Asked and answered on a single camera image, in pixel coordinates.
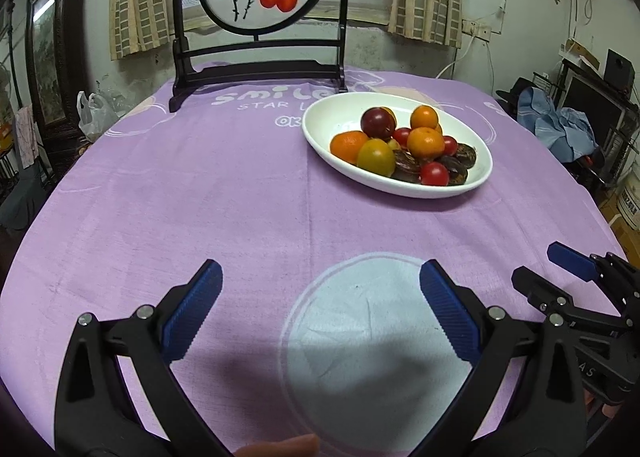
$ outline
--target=blue cloth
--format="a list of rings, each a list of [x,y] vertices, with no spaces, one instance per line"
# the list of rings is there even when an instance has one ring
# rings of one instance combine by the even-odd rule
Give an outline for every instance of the blue cloth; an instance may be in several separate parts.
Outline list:
[[[521,92],[518,123],[534,133],[560,163],[588,156],[598,146],[583,112],[569,107],[556,110],[551,98],[536,87]]]

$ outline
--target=purple tablecloth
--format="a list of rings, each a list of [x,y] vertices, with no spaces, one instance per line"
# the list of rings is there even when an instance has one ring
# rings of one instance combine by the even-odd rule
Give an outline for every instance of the purple tablecloth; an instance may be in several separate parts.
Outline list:
[[[411,450],[468,372],[420,296],[424,260],[514,317],[542,317],[511,287],[520,265],[578,305],[614,312],[545,252],[561,241],[621,255],[618,243],[586,190],[495,101],[455,81],[358,70],[348,79],[352,90],[437,101],[489,146],[489,181],[429,201],[338,174],[300,130],[309,104],[334,92],[319,82],[209,88],[173,115],[168,82],[60,182],[2,291],[0,375],[46,440],[78,315],[128,316],[207,258],[223,267],[223,292],[172,369],[232,450],[310,429],[331,455]],[[146,426],[161,433],[127,360],[124,373]]]

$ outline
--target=screw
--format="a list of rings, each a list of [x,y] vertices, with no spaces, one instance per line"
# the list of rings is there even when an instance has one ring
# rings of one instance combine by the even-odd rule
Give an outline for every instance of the screw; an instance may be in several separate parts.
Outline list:
[[[564,318],[562,318],[562,316],[555,312],[549,315],[549,322],[551,322],[554,326],[559,327],[564,323]]]
[[[93,319],[94,316],[90,312],[86,312],[78,317],[78,323],[82,326],[89,325]]]
[[[489,316],[494,320],[503,320],[504,317],[507,316],[507,313],[502,307],[494,305],[489,308]]]
[[[147,318],[151,318],[154,313],[154,308],[151,305],[142,305],[138,307],[136,311],[136,316],[140,318],[140,320],[146,320]]]

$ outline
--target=white plastic bag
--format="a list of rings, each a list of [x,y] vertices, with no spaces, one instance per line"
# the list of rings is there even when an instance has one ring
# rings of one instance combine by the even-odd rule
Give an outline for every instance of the white plastic bag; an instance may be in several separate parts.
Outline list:
[[[80,130],[92,143],[118,122],[118,115],[99,94],[91,94],[87,99],[84,91],[80,91],[76,104],[80,116]]]

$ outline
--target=white oval bowl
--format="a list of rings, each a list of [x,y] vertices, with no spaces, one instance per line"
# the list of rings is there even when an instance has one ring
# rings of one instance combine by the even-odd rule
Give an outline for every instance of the white oval bowl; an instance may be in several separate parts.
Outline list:
[[[427,186],[382,177],[366,172],[353,164],[336,158],[329,144],[340,132],[361,130],[360,118],[371,107],[389,107],[398,119],[399,127],[408,127],[414,109],[422,103],[389,94],[353,92],[336,94],[312,104],[302,117],[302,131],[313,149],[338,172],[382,192],[418,199],[441,199],[461,195],[486,181],[494,168],[494,160],[484,141],[473,130],[451,114],[435,108],[442,131],[459,143],[474,147],[478,154],[476,165],[469,170],[466,183],[460,186]]]

